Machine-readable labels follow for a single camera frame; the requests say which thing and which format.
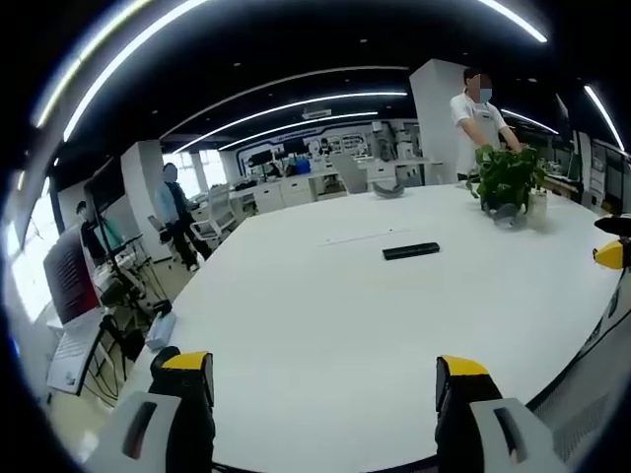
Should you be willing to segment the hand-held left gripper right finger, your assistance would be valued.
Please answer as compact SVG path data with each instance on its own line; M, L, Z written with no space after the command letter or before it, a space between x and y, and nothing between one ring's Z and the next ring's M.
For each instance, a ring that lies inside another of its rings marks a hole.
M479 363L437 358L435 442L440 472L565 472L545 425L501 394Z

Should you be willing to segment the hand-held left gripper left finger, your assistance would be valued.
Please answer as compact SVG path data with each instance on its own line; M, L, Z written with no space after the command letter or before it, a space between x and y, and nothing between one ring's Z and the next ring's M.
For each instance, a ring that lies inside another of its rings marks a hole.
M114 410L85 471L213 470L213 355L163 350L150 374L149 389L130 394Z

